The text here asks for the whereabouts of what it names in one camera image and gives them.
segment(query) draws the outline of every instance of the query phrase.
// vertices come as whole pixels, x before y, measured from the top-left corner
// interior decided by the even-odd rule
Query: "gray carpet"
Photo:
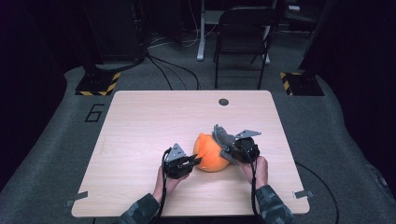
[[[214,40],[206,41],[205,60],[196,61],[198,43],[181,47],[175,43],[152,46],[153,56],[184,66],[199,78],[202,90],[214,89]],[[280,79],[281,72],[298,72],[303,59],[306,35],[277,33],[270,49],[262,89],[273,94],[294,159],[319,175],[338,202],[340,223],[396,223],[396,202],[376,183],[377,176],[349,136],[341,108],[327,84],[318,77],[325,96],[288,96]],[[255,90],[260,62],[220,58],[219,89]],[[117,67],[123,63],[108,64]],[[229,69],[229,65],[248,71]],[[188,90],[196,88],[195,79],[172,67]],[[184,90],[183,82],[163,69],[174,90]],[[84,75],[82,68],[65,74],[68,87],[64,99],[47,129],[32,148],[0,194],[0,223],[92,223],[92,218],[71,216],[64,207],[78,192],[113,94],[76,96],[75,87]],[[169,90],[169,86],[150,60],[120,75],[115,91]],[[103,111],[98,122],[84,122],[93,105]],[[298,166],[305,189],[315,196],[309,199],[310,211],[298,215],[298,223],[334,223],[335,204],[325,186],[305,168]],[[97,218],[110,223],[114,217]],[[179,220],[173,223],[221,223],[220,218]]]

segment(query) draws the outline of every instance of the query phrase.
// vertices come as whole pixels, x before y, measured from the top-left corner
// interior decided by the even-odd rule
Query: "hand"
[[[264,185],[268,185],[268,161],[263,157],[259,156],[256,160],[257,167],[256,167],[256,189]],[[243,163],[238,162],[239,166],[241,166],[242,171],[245,174],[245,178],[247,179],[248,183],[251,184],[251,179],[253,178],[253,174],[251,172],[251,165],[250,163]]]
[[[179,179],[173,179],[168,177],[166,179],[166,194],[172,193],[174,189],[177,187],[178,183],[189,177],[189,175],[190,174],[183,175]],[[152,193],[152,196],[155,198],[155,200],[158,203],[160,203],[161,199],[163,198],[163,170],[161,166],[160,168],[158,168],[157,183],[155,184],[155,189],[154,192]]]

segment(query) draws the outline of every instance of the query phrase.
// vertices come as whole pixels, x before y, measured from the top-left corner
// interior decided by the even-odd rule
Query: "camouflage sleeve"
[[[293,213],[283,204],[271,186],[262,186],[256,190],[260,213],[266,224],[294,223]]]
[[[159,209],[160,205],[151,194],[146,194],[143,198],[133,203],[124,212],[116,224],[143,224],[149,223]]]

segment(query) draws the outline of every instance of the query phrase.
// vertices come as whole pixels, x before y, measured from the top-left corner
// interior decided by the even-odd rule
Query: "chair backrest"
[[[278,15],[271,7],[232,7],[225,10],[219,18],[221,25],[261,25],[276,24]]]

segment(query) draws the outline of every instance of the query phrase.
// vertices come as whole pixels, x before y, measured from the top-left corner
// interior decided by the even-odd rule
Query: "person's arm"
[[[294,223],[293,213],[268,185],[268,161],[260,156],[256,162],[256,198],[265,223]],[[238,162],[238,164],[241,166],[247,181],[251,184],[253,174],[250,164],[242,162]]]
[[[189,175],[184,175],[179,179],[168,177],[166,180],[166,194],[170,194],[175,190],[178,183],[186,179]],[[162,167],[158,169],[157,182],[152,194],[146,194],[143,198],[133,203],[132,206],[125,211],[116,224],[145,224],[149,223],[157,210],[160,208],[161,199],[163,198],[163,173]]]

